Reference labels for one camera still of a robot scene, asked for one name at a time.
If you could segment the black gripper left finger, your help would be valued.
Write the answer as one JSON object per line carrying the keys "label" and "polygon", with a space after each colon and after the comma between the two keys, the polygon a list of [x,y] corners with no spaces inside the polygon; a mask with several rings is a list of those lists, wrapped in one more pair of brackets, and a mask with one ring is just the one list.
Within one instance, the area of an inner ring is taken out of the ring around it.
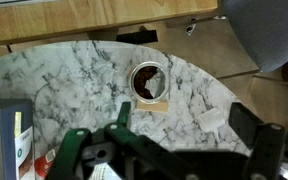
{"label": "black gripper left finger", "polygon": [[120,125],[124,127],[127,126],[128,120],[130,118],[130,110],[131,110],[131,103],[123,102],[117,119],[117,122]]}

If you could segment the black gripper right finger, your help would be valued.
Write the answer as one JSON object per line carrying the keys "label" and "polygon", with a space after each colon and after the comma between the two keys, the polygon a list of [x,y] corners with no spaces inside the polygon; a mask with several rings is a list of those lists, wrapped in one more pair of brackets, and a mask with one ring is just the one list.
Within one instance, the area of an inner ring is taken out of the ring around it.
{"label": "black gripper right finger", "polygon": [[263,129],[264,122],[242,103],[233,102],[230,107],[229,126],[246,147],[252,150],[260,131]]}

